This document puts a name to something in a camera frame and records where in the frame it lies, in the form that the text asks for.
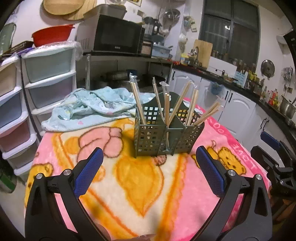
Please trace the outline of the plastic drawer tower right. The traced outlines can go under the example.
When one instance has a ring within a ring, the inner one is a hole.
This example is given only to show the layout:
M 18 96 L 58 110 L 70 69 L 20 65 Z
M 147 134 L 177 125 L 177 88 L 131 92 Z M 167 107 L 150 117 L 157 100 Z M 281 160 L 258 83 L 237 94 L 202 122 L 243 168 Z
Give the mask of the plastic drawer tower right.
M 76 61 L 83 51 L 76 41 L 55 42 L 21 55 L 24 94 L 33 127 L 41 136 L 42 122 L 77 88 Z

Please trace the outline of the blue plastic bag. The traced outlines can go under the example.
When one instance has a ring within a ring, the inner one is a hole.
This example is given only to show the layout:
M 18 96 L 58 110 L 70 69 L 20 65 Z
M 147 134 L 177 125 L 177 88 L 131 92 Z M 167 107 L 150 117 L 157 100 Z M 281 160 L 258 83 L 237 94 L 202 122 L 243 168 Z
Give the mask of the blue plastic bag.
M 217 82 L 210 82 L 209 84 L 209 91 L 213 95 L 221 96 L 223 93 L 224 85 L 218 84 Z

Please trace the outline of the pink cartoon blanket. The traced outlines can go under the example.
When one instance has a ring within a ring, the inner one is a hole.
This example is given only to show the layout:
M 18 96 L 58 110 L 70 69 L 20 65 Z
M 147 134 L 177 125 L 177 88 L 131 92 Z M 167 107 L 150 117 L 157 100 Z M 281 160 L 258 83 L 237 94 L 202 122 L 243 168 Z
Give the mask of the pink cartoon blanket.
M 266 173 L 214 118 L 191 152 L 134 156 L 134 118 L 47 133 L 27 180 L 27 240 L 269 240 Z M 216 196 L 196 158 L 204 146 L 225 169 Z M 75 166 L 96 147 L 103 163 L 75 197 Z

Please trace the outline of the light blue cloth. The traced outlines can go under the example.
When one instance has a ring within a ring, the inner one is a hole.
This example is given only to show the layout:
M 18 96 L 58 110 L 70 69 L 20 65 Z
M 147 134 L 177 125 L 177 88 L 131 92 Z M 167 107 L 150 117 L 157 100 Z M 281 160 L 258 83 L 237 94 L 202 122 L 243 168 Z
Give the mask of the light blue cloth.
M 136 102 L 126 88 L 79 88 L 67 95 L 42 122 L 47 132 L 70 132 L 135 116 Z

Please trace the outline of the black blender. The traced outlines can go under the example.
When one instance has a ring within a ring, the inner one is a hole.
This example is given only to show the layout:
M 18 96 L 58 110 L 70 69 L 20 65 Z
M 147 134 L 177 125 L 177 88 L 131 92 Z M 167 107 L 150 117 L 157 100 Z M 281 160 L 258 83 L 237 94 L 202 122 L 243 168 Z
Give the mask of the black blender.
M 142 44 L 141 55 L 145 57 L 151 57 L 153 47 L 152 37 L 159 33 L 161 24 L 158 19 L 146 16 L 142 20 L 142 27 L 144 28 L 144 40 Z

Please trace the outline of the grey baking pan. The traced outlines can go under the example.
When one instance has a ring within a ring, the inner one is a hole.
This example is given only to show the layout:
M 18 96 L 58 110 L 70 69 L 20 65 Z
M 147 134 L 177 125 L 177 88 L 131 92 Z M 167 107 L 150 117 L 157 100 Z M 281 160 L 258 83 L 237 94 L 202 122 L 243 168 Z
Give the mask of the grey baking pan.
M 95 8 L 89 10 L 83 15 L 83 19 L 88 19 L 93 16 L 106 15 L 114 18 L 123 19 L 127 10 L 125 6 L 116 4 L 100 4 Z

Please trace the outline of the red plastic basin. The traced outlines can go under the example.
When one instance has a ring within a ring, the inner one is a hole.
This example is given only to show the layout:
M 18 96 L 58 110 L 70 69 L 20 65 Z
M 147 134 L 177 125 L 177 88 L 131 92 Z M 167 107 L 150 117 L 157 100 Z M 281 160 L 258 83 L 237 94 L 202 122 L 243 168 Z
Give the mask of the red plastic basin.
M 74 28 L 74 25 L 70 24 L 40 29 L 32 33 L 34 46 L 40 47 L 46 44 L 67 41 Z

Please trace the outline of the green thermos jug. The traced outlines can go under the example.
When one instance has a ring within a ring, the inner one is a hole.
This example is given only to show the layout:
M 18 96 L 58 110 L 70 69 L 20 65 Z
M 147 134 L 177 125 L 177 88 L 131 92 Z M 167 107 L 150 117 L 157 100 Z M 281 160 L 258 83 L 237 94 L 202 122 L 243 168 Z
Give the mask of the green thermos jug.
M 9 23 L 4 25 L 0 34 L 0 54 L 2 55 L 4 52 L 8 51 L 11 47 L 11 43 L 14 37 L 14 33 L 16 31 L 16 24 Z

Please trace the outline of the round wooden board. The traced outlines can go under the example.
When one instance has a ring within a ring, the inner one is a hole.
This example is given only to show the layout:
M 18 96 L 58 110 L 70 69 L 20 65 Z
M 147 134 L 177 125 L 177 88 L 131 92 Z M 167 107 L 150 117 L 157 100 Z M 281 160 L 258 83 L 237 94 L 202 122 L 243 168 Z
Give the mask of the round wooden board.
M 62 16 L 64 20 L 77 21 L 82 20 L 84 14 L 97 6 L 97 0 L 85 0 L 84 4 L 73 13 Z

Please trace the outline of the metal shelf rack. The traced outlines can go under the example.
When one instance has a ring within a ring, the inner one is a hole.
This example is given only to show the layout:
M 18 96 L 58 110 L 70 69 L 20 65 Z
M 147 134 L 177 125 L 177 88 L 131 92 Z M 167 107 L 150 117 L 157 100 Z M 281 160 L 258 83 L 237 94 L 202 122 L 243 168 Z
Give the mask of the metal shelf rack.
M 173 61 L 160 57 L 99 56 L 86 54 L 76 62 L 77 87 L 88 90 L 103 87 L 130 89 L 129 75 L 137 76 L 139 87 L 149 91 L 151 79 L 168 81 Z

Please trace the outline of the kitchen faucet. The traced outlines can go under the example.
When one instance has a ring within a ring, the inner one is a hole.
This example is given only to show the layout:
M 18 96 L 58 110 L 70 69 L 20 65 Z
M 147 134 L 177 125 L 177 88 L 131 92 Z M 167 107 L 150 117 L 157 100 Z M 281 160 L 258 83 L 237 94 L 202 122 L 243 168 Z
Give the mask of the kitchen faucet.
M 192 67 L 197 67 L 199 64 L 198 61 L 198 54 L 199 54 L 199 47 L 195 47 L 194 49 L 191 49 L 188 65 Z

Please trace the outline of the round bamboo tray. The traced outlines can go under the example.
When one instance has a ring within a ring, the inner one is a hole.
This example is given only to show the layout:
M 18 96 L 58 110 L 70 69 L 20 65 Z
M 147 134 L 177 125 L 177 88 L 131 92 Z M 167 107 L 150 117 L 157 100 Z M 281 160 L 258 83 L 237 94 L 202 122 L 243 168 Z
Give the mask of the round bamboo tray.
M 44 0 L 43 8 L 52 15 L 71 14 L 85 3 L 85 0 Z

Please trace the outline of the plastic drawer tower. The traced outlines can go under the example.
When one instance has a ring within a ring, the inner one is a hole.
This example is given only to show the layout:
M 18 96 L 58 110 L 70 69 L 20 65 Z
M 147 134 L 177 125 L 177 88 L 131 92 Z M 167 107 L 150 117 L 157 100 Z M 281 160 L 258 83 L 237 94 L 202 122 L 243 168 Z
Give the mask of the plastic drawer tower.
M 41 136 L 42 122 L 77 88 L 76 61 L 83 51 L 76 41 L 55 42 L 21 55 L 24 94 L 33 127 Z
M 21 60 L 13 54 L 1 62 L 1 155 L 20 176 L 31 168 L 38 148 L 22 86 Z

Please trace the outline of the dark green utensil holder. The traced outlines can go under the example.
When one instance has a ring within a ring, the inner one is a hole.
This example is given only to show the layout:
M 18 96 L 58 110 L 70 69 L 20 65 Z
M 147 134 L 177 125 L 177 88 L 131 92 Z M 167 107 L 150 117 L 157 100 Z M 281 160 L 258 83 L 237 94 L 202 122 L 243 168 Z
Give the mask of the dark green utensil holder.
M 140 119 L 139 111 L 135 113 L 134 156 L 189 154 L 205 124 L 199 126 L 194 124 L 200 117 L 194 112 L 192 124 L 185 125 L 188 109 L 182 102 L 170 126 L 167 126 L 160 116 L 156 98 L 144 103 L 142 112 L 146 121 L 145 125 Z

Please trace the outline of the dark window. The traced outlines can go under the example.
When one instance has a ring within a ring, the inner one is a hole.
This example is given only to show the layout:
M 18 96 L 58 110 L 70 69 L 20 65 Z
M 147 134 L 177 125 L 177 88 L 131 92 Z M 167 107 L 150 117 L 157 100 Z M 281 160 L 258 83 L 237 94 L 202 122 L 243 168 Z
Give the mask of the dark window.
M 213 51 L 248 67 L 257 64 L 260 43 L 259 9 L 247 1 L 204 1 L 199 39 Z

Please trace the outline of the hanging pot lid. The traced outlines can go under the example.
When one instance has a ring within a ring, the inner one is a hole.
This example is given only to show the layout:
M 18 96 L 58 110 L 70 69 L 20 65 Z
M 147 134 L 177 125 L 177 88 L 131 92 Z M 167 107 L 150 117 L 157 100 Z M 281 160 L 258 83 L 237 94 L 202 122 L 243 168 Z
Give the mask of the hanging pot lid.
M 270 80 L 274 76 L 275 66 L 271 60 L 263 60 L 261 63 L 260 71 L 263 76 L 267 77 Z

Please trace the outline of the light blue dish box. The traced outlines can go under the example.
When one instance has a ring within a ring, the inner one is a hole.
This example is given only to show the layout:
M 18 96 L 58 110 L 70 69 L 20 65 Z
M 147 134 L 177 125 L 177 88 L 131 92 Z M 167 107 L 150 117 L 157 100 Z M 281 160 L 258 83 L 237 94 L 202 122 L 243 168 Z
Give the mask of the light blue dish box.
M 171 48 L 159 44 L 153 44 L 152 56 L 156 58 L 168 59 L 170 56 Z

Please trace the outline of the black microwave oven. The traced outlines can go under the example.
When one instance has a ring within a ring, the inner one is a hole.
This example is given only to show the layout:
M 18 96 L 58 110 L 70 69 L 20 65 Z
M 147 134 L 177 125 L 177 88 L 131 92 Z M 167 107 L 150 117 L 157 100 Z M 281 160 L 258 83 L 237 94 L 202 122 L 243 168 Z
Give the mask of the black microwave oven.
M 84 53 L 139 55 L 144 28 L 131 21 L 95 15 L 78 26 L 76 41 Z

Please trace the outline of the hanging steel bowl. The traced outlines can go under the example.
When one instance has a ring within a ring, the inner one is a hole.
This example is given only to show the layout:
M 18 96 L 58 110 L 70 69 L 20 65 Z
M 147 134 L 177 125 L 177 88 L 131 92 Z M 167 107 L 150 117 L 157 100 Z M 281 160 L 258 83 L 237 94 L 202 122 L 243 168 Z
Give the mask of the hanging steel bowl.
M 178 9 L 170 9 L 164 13 L 163 20 L 164 22 L 176 23 L 180 18 L 180 11 Z

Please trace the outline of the steel pot on shelf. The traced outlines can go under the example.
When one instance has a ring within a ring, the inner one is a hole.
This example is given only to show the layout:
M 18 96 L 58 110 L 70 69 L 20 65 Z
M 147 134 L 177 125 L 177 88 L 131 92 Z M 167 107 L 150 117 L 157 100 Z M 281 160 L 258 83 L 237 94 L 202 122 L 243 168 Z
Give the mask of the steel pot on shelf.
M 118 83 L 119 88 L 126 88 L 129 92 L 132 92 L 132 83 L 137 84 L 139 86 L 140 79 L 137 79 L 135 81 L 130 81 L 130 80 L 121 80 Z

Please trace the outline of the light blue knife block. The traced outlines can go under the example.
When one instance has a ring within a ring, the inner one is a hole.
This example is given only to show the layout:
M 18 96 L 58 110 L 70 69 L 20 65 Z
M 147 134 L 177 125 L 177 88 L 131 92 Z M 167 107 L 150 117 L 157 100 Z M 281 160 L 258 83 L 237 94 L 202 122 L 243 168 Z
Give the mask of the light blue knife block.
M 234 75 L 234 83 L 244 88 L 247 81 L 247 77 L 248 77 L 248 73 L 246 71 L 245 72 L 236 71 Z

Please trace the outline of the steel stock pot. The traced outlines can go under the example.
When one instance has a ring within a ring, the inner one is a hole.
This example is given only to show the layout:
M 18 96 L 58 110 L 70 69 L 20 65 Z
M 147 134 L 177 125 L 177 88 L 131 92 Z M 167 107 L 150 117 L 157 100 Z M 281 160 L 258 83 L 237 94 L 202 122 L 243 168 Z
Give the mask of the steel stock pot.
M 282 96 L 280 113 L 283 114 L 286 118 L 292 119 L 295 114 L 295 99 L 293 101 L 290 101 Z

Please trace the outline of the white kitchen cabinets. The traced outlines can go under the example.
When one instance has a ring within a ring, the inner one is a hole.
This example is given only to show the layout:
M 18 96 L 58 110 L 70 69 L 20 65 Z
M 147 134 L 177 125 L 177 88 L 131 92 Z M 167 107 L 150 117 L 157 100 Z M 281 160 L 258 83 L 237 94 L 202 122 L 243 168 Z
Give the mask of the white kitchen cabinets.
M 168 79 L 171 91 L 180 94 L 190 79 L 199 87 L 196 104 L 207 110 L 214 102 L 219 101 L 223 108 L 214 114 L 213 118 L 248 151 L 253 146 L 260 146 L 280 165 L 283 164 L 278 153 L 261 140 L 262 132 L 267 132 L 295 151 L 295 129 L 289 126 L 283 116 L 267 103 L 259 101 L 248 91 L 228 83 L 223 84 L 219 78 L 210 77 L 198 70 L 188 73 L 187 67 L 181 68 L 180 66 L 171 70 Z M 213 95 L 209 91 L 211 81 L 224 85 L 221 96 Z

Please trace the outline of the wooden cutting board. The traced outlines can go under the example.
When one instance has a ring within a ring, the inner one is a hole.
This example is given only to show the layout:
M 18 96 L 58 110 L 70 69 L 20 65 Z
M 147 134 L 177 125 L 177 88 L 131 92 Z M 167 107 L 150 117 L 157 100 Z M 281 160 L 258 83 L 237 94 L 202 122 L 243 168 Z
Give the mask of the wooden cutting board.
M 213 44 L 202 41 L 202 40 L 195 40 L 193 48 L 198 47 L 198 54 L 197 60 L 202 65 L 203 68 L 208 68 L 210 56 L 212 53 Z

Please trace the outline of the plastic drawer tower left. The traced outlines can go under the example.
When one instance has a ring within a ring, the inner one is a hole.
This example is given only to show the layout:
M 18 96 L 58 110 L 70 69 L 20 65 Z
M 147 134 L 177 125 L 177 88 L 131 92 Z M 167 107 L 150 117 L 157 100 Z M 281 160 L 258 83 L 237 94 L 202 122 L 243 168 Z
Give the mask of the plastic drawer tower left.
M 38 148 L 22 86 L 21 60 L 13 54 L 1 62 L 1 155 L 20 176 L 31 168 Z

